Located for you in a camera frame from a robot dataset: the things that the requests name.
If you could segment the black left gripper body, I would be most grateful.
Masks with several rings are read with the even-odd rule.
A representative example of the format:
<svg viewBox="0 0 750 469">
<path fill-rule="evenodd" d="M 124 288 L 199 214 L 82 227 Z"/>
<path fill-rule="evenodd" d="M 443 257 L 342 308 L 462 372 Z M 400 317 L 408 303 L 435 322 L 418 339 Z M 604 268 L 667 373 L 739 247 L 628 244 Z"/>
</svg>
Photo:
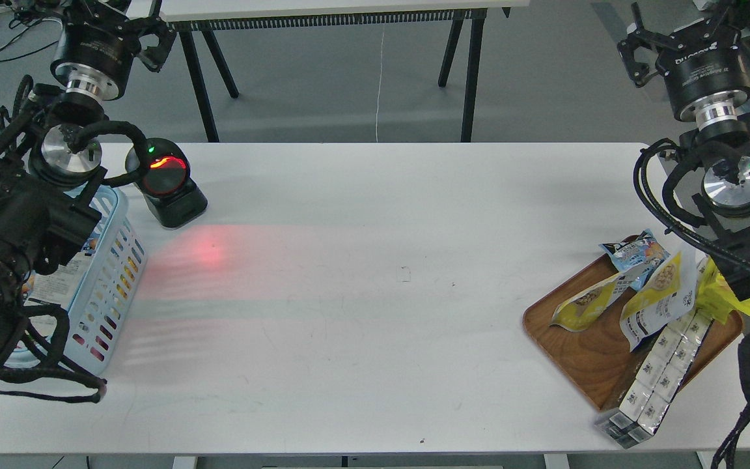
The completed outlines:
<svg viewBox="0 0 750 469">
<path fill-rule="evenodd" d="M 148 24 L 100 1 L 74 1 L 62 12 L 62 35 L 51 74 L 68 92 L 91 94 L 99 101 L 121 98 L 134 57 L 142 50 L 140 36 Z"/>
</svg>

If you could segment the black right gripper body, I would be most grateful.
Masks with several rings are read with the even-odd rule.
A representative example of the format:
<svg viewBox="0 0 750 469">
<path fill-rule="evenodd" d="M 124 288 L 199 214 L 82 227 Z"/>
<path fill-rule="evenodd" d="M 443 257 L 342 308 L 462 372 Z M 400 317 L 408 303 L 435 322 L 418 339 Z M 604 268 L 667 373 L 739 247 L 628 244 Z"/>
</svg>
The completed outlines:
<svg viewBox="0 0 750 469">
<path fill-rule="evenodd" d="M 741 33 L 727 24 L 699 20 L 671 33 L 675 50 L 658 53 L 655 67 L 665 83 L 673 116 L 694 119 L 697 101 L 720 95 L 742 105 L 750 99 L 750 77 L 741 56 Z"/>
</svg>

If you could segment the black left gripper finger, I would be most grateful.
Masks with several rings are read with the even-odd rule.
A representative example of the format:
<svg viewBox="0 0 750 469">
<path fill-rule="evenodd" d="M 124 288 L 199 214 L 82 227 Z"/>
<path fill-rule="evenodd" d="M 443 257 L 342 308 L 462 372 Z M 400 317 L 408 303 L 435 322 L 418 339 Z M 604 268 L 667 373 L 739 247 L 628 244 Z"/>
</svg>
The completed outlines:
<svg viewBox="0 0 750 469">
<path fill-rule="evenodd" d="M 136 20 L 137 38 L 154 35 L 158 42 L 154 46 L 140 47 L 136 57 L 151 72 L 160 72 L 169 57 L 170 50 L 178 35 L 173 27 L 160 18 L 139 18 Z"/>
</svg>

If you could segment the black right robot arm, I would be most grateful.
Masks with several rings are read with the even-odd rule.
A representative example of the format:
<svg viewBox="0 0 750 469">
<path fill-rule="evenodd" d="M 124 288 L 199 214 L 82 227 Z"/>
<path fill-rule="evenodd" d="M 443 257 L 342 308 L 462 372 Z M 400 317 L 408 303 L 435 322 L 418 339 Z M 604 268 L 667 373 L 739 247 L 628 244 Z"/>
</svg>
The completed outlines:
<svg viewBox="0 0 750 469">
<path fill-rule="evenodd" d="M 645 207 L 690 246 L 707 253 L 739 300 L 750 298 L 750 77 L 742 33 L 750 38 L 750 1 L 717 1 L 705 17 L 669 33 L 644 27 L 633 3 L 633 26 L 617 42 L 637 88 L 663 78 L 673 116 L 693 122 L 678 142 L 643 149 L 633 185 Z M 712 468 L 732 468 L 750 424 L 750 333 L 738 347 L 746 400 L 737 424 L 714 453 Z"/>
</svg>

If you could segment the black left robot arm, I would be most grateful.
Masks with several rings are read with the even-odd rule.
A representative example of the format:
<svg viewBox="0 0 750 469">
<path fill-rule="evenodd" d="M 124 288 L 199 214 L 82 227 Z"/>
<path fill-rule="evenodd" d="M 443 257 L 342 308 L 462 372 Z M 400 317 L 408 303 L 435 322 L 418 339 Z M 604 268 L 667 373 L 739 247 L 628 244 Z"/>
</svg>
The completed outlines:
<svg viewBox="0 0 750 469">
<path fill-rule="evenodd" d="M 25 306 L 30 274 L 68 264 L 101 220 L 96 190 L 141 183 L 154 151 L 130 122 L 110 120 L 102 104 L 121 98 L 135 59 L 164 65 L 176 31 L 160 18 L 128 18 L 128 1 L 36 1 L 29 11 L 54 17 L 62 34 L 50 70 L 56 84 L 25 76 L 11 115 L 0 116 L 0 380 L 72 381 L 91 395 L 60 403 L 98 403 L 106 381 L 64 355 L 68 315 L 59 306 Z"/>
</svg>

